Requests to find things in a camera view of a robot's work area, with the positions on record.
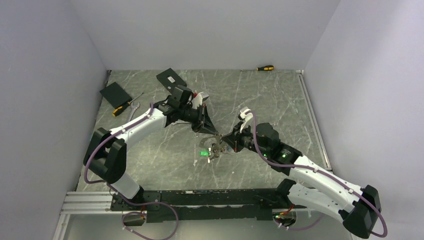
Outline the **round metal keyring plate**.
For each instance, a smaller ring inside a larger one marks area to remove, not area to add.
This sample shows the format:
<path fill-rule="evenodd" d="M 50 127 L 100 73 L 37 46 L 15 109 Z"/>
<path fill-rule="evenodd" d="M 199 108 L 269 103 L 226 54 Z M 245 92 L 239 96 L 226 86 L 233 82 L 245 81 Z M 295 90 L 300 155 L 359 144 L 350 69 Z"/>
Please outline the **round metal keyring plate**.
<path fill-rule="evenodd" d="M 222 136 L 223 135 L 220 134 L 204 137 L 199 142 L 199 147 L 203 149 L 202 151 L 209 152 L 209 156 L 205 156 L 209 164 L 212 160 L 219 158 L 222 154 L 229 154 L 232 150 L 222 141 Z"/>

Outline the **green key tag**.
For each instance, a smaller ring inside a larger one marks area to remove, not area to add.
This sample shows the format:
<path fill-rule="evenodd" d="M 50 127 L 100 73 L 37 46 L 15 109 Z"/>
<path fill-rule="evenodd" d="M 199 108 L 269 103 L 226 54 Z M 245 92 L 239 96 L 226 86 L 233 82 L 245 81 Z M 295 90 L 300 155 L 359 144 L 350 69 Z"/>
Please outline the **green key tag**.
<path fill-rule="evenodd" d="M 208 151 L 200 151 L 199 154 L 200 156 L 203 156 L 203 157 L 208 157 L 210 155 Z"/>

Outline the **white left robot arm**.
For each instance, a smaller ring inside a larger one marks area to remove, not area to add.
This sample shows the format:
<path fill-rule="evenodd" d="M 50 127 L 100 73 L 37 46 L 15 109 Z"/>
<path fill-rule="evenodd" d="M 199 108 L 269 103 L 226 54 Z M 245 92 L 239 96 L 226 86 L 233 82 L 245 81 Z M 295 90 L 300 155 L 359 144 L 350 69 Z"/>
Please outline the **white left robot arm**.
<path fill-rule="evenodd" d="M 176 85 L 162 101 L 151 103 L 139 117 L 111 130 L 102 127 L 94 131 L 87 148 L 83 165 L 84 181 L 92 172 L 99 177 L 97 183 L 106 183 L 124 197 L 124 204 L 131 210 L 144 203 L 144 189 L 127 174 L 127 151 L 150 134 L 177 121 L 190 123 L 195 133 L 217 135 L 207 111 L 205 92 L 195 94 L 186 86 Z"/>

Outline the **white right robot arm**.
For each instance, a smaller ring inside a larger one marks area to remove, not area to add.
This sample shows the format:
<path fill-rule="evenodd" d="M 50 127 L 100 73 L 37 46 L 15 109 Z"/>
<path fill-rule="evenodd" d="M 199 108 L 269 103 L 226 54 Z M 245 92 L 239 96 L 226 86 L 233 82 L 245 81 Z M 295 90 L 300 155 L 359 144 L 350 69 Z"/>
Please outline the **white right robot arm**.
<path fill-rule="evenodd" d="M 311 208 L 341 222 L 351 234 L 368 239 L 381 214 L 378 190 L 348 182 L 315 164 L 296 148 L 282 142 L 279 133 L 267 122 L 255 129 L 242 129 L 242 123 L 224 135 L 222 141 L 234 152 L 247 149 L 260 152 L 277 172 L 288 176 L 277 187 L 276 203 Z"/>

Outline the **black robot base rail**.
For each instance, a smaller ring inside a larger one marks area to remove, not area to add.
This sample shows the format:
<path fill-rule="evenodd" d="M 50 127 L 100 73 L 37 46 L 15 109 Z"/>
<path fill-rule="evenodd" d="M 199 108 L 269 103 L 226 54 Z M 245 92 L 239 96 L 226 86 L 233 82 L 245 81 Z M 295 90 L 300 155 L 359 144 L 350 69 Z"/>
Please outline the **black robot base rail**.
<path fill-rule="evenodd" d="M 189 220 L 255 219 L 270 221 L 273 215 L 288 210 L 292 204 L 274 188 L 146 190 L 147 206 L 134 206 L 114 195 L 113 212 L 142 211 L 147 223 Z"/>

